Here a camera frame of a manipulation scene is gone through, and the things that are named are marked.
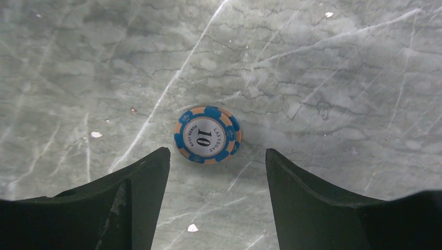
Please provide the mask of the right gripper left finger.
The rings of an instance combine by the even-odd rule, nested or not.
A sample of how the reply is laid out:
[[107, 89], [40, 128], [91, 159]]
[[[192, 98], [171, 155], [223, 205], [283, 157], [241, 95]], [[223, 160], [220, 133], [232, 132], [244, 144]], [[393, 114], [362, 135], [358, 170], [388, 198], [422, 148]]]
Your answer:
[[1, 201], [1, 249], [151, 249], [170, 170], [158, 148], [54, 197]]

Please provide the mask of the short chip stack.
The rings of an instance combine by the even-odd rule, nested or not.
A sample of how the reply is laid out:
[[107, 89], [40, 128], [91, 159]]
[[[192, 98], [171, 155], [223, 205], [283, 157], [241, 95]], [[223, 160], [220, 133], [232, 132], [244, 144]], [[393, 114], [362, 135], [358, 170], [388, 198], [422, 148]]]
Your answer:
[[215, 164], [233, 156], [242, 141], [239, 121], [215, 106], [197, 106], [184, 112], [175, 126], [177, 149], [198, 164]]

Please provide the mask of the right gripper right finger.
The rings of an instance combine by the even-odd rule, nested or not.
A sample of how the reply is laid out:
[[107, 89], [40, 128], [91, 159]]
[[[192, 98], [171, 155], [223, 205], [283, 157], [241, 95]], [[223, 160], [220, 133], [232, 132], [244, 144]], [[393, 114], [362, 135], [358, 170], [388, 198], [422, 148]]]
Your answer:
[[280, 249], [441, 249], [441, 191], [384, 201], [265, 154]]

